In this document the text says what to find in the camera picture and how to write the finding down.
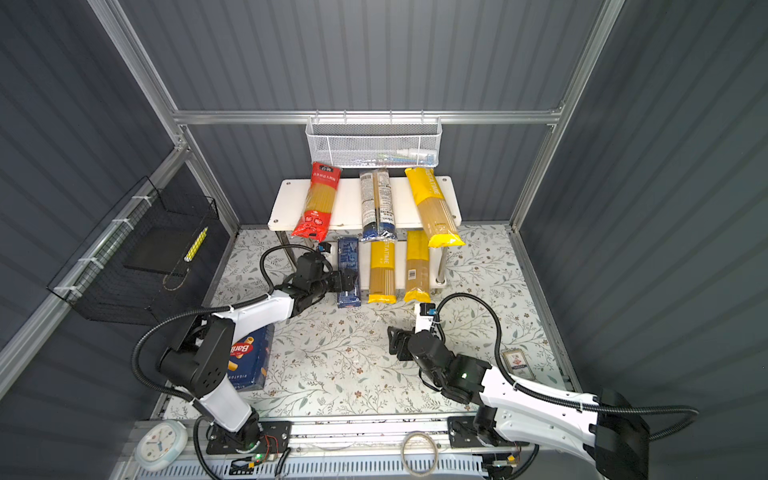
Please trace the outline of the clear blue spaghetti pack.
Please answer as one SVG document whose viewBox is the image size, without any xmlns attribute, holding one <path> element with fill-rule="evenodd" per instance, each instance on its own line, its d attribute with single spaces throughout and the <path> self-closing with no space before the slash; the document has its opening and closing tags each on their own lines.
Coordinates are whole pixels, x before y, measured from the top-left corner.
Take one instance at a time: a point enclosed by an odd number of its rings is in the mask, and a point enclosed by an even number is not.
<svg viewBox="0 0 768 480">
<path fill-rule="evenodd" d="M 386 169 L 363 172 L 361 218 L 364 242 L 396 241 L 395 215 L 390 176 Z"/>
</svg>

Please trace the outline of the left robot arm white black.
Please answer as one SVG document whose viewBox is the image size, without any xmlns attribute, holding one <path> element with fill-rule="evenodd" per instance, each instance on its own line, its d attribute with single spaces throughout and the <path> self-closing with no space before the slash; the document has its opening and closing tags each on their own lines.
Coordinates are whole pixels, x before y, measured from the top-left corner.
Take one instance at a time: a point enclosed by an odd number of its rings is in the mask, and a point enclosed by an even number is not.
<svg viewBox="0 0 768 480">
<path fill-rule="evenodd" d="M 181 318 L 176 336 L 160 356 L 158 372 L 189 393 L 189 402 L 218 427 L 235 448 L 246 451 L 261 441 L 258 413 L 237 393 L 229 379 L 232 347 L 246 335 L 298 316 L 328 293 L 353 289 L 359 275 L 331 266 L 324 254 L 308 248 L 295 271 L 276 285 L 259 261 L 267 292 L 252 300 Z"/>
</svg>

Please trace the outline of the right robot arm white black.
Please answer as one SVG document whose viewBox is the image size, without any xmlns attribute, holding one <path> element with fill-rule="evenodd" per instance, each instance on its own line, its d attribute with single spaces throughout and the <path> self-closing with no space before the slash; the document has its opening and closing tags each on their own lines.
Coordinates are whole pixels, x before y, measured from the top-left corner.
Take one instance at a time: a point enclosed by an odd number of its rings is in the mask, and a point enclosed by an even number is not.
<svg viewBox="0 0 768 480">
<path fill-rule="evenodd" d="M 550 387 L 543 394 L 574 407 L 523 392 L 536 383 L 507 380 L 490 363 L 454 354 L 427 330 L 388 327 L 389 353 L 413 361 L 443 397 L 478 407 L 473 428 L 485 445 L 523 442 L 573 455 L 608 479 L 649 477 L 648 424 L 636 414 L 593 412 L 598 400 Z"/>
</svg>

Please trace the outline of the red spaghetti pack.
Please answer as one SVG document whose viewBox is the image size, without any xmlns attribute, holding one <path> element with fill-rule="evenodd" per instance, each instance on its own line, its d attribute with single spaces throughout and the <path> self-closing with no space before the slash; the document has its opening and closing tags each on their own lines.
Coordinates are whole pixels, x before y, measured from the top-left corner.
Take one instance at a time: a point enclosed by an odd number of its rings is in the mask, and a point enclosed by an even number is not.
<svg viewBox="0 0 768 480">
<path fill-rule="evenodd" d="M 315 162 L 303 212 L 292 231 L 294 237 L 322 242 L 330 229 L 332 211 L 342 170 Z"/>
</svg>

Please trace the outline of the blue spaghetti box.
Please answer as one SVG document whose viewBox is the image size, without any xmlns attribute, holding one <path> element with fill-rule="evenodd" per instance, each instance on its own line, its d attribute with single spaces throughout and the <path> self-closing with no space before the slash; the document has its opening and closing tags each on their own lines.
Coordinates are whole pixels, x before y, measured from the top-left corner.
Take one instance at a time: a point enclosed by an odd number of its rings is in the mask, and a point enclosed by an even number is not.
<svg viewBox="0 0 768 480">
<path fill-rule="evenodd" d="M 337 243 L 337 266 L 341 268 L 353 268 L 359 272 L 358 294 L 337 294 L 337 306 L 339 308 L 353 308 L 361 306 L 361 288 L 359 271 L 359 240 L 357 237 L 341 237 Z"/>
</svg>

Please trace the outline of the yellow Pastatime spaghetti pack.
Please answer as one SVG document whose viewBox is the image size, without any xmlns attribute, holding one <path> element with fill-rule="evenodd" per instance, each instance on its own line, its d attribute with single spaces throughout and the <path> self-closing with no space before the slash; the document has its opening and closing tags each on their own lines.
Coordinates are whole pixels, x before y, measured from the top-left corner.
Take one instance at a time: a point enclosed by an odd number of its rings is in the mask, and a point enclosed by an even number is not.
<svg viewBox="0 0 768 480">
<path fill-rule="evenodd" d="M 377 241 L 371 244 L 369 303 L 396 303 L 396 243 Z"/>
</svg>

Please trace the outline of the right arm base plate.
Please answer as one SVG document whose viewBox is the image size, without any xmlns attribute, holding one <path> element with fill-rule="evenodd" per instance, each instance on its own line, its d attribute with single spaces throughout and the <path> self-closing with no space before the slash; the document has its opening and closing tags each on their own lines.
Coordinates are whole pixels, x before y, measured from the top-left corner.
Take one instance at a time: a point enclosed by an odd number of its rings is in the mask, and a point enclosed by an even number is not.
<svg viewBox="0 0 768 480">
<path fill-rule="evenodd" d="M 452 448 L 491 448 L 504 447 L 516 449 L 528 446 L 528 442 L 512 442 L 503 439 L 490 428 L 478 425 L 473 416 L 450 416 L 447 418 L 449 442 Z"/>
</svg>

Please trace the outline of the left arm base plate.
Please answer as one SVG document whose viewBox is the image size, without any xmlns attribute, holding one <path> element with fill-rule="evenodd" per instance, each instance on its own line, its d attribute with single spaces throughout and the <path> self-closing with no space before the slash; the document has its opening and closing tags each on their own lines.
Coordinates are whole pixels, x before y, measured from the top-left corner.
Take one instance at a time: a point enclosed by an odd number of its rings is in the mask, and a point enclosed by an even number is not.
<svg viewBox="0 0 768 480">
<path fill-rule="evenodd" d="M 260 421 L 247 425 L 246 433 L 229 432 L 216 424 L 205 433 L 208 455 L 258 454 L 277 455 L 289 446 L 293 423 L 289 421 Z"/>
</svg>

